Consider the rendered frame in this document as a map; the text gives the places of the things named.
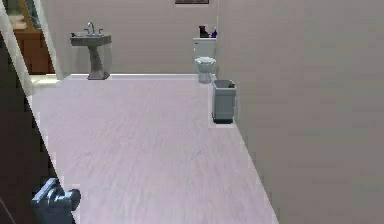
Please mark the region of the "grey waste bin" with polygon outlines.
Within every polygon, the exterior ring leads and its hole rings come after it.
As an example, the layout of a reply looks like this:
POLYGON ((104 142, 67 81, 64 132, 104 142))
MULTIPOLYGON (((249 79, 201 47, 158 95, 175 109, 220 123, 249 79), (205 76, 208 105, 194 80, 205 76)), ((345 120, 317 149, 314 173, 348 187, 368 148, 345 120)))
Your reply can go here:
POLYGON ((236 84, 232 80, 213 82, 212 118, 215 123, 232 123, 235 113, 236 84))

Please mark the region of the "white toilet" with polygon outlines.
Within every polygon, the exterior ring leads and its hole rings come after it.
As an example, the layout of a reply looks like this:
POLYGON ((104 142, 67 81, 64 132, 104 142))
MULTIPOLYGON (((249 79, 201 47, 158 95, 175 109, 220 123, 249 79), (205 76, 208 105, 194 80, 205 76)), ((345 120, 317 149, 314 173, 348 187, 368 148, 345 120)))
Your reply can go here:
POLYGON ((194 64, 198 74, 198 82, 208 84, 216 69, 216 39, 194 38, 194 64))

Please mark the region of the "silver sink faucet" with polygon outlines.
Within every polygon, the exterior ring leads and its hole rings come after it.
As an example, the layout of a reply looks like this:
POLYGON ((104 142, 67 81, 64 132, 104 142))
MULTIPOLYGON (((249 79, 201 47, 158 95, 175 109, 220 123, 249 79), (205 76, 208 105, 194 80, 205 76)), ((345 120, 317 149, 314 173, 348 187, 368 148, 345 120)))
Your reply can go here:
POLYGON ((87 27, 85 28, 85 30, 87 31, 87 34, 90 36, 101 35, 103 31, 102 28, 100 28, 99 30, 96 30, 94 23, 91 21, 87 23, 87 27))

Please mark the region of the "grey door knob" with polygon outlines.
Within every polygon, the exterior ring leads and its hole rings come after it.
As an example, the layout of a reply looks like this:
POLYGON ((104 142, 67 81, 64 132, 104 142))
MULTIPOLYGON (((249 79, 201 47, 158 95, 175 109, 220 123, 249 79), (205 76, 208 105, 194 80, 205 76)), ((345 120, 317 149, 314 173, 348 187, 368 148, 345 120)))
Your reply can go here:
POLYGON ((76 224, 72 212, 81 201, 79 189, 67 192, 57 178, 49 178, 31 200, 39 224, 76 224))

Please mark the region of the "brown wooden cabinet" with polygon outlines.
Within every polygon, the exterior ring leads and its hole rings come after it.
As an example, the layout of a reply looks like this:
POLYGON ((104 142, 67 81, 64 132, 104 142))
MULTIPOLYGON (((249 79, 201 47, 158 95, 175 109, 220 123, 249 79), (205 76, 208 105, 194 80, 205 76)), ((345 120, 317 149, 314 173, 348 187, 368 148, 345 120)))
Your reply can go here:
POLYGON ((30 75, 55 73, 45 37, 41 30, 16 30, 14 34, 30 75))

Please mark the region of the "dark brown room door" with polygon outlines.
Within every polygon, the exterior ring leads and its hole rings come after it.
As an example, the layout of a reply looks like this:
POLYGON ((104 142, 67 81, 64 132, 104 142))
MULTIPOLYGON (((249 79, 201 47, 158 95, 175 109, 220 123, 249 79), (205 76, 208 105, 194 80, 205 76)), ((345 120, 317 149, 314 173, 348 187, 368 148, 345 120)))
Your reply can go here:
POLYGON ((32 199, 57 173, 0 35, 0 224, 43 224, 32 199))

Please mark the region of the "dark framed wall picture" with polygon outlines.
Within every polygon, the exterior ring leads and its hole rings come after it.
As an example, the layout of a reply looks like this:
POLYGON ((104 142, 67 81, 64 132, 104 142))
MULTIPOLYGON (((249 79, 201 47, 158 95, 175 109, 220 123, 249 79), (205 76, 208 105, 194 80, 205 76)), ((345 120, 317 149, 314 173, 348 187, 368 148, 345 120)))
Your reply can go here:
POLYGON ((174 0, 175 4, 209 4, 210 0, 174 0))

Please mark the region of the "grey pedestal sink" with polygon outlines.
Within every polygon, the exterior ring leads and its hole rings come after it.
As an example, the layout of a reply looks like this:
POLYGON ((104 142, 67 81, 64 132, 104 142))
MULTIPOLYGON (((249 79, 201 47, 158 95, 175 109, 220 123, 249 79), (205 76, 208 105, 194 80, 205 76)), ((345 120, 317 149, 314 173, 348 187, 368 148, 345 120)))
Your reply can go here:
POLYGON ((70 37, 71 45, 74 47, 86 47, 90 55, 91 71, 88 80, 105 80, 110 76, 101 62, 98 48, 110 44, 112 38, 110 34, 75 34, 70 37))

